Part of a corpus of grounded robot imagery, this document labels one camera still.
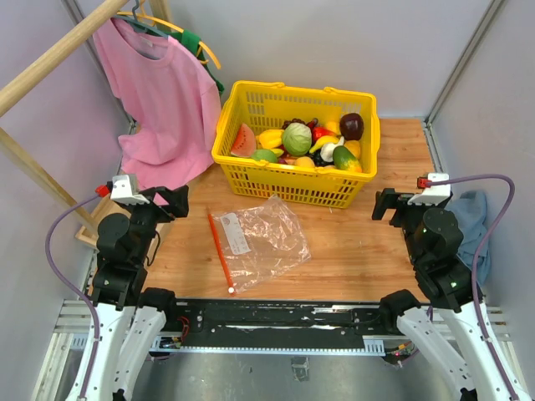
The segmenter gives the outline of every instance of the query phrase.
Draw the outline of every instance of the blue cloth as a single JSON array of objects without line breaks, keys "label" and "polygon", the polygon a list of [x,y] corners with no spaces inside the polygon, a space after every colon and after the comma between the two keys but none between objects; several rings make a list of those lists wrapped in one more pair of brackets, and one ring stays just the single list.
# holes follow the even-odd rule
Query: blue cloth
[{"label": "blue cloth", "polygon": [[[483,225],[487,218],[487,197],[482,190],[470,190],[457,200],[452,200],[446,206],[452,211],[459,222],[464,239],[457,255],[471,269],[476,248],[479,246],[487,228]],[[482,285],[491,270],[491,255],[488,242],[481,249],[477,260],[477,281]]]}]

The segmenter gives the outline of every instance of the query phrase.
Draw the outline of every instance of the wooden frame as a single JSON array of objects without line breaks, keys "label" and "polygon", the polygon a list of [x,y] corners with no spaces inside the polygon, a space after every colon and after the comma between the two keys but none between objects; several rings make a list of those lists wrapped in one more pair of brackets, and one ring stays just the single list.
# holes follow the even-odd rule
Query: wooden frame
[{"label": "wooden frame", "polygon": [[[6,114],[17,102],[49,75],[76,48],[82,45],[104,22],[112,18],[128,0],[104,0],[90,15],[71,29],[54,46],[29,65],[13,81],[0,90],[0,117]],[[159,18],[171,16],[166,0],[150,0],[150,5]],[[60,205],[71,207],[78,202],[5,130],[0,128],[0,150],[31,180],[51,195]],[[83,233],[96,244],[97,225],[109,200],[90,215],[84,208],[79,208],[74,215],[78,218]]]}]

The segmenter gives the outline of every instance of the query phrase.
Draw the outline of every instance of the yellow basket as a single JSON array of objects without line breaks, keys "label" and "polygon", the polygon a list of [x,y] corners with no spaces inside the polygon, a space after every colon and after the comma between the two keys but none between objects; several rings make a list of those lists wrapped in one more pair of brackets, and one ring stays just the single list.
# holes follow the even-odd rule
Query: yellow basket
[{"label": "yellow basket", "polygon": [[[265,129],[280,129],[285,119],[317,118],[326,123],[339,121],[347,113],[359,113],[364,120],[360,140],[362,173],[231,156],[242,123],[259,135]],[[235,194],[262,198],[277,194],[286,201],[346,208],[364,183],[377,174],[379,146],[377,102],[372,94],[334,88],[291,88],[281,82],[237,81],[219,118],[211,154]]]}]

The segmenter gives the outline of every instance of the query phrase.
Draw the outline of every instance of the green cloth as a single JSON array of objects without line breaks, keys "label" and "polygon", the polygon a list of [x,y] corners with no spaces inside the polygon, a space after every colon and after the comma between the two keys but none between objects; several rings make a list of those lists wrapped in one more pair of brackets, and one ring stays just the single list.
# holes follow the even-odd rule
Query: green cloth
[{"label": "green cloth", "polygon": [[[180,43],[182,46],[187,48],[191,52],[191,54],[193,54],[194,56],[197,54],[197,51],[199,50],[199,42],[201,41],[201,38],[199,38],[193,32],[186,31],[184,29],[184,33],[171,32],[169,34],[171,35],[172,38],[175,38],[178,41],[178,43]],[[204,57],[204,53],[202,51],[199,53],[199,57],[197,58],[201,61],[206,61]],[[203,64],[203,66],[205,70],[210,74],[211,78],[215,81],[217,85],[217,90],[219,91],[219,96],[221,96],[223,92],[225,91],[225,87],[223,86],[221,82],[219,82],[216,79],[216,77],[212,75],[212,73],[210,72],[210,69],[208,68],[208,64]]]}]

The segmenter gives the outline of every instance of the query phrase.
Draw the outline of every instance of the plastic bag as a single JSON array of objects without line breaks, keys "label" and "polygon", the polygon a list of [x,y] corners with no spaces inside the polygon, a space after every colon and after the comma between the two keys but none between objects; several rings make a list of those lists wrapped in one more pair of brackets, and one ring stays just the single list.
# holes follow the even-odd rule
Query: plastic bag
[{"label": "plastic bag", "polygon": [[276,195],[259,207],[212,217],[232,280],[229,292],[243,292],[311,257],[297,216]]}]

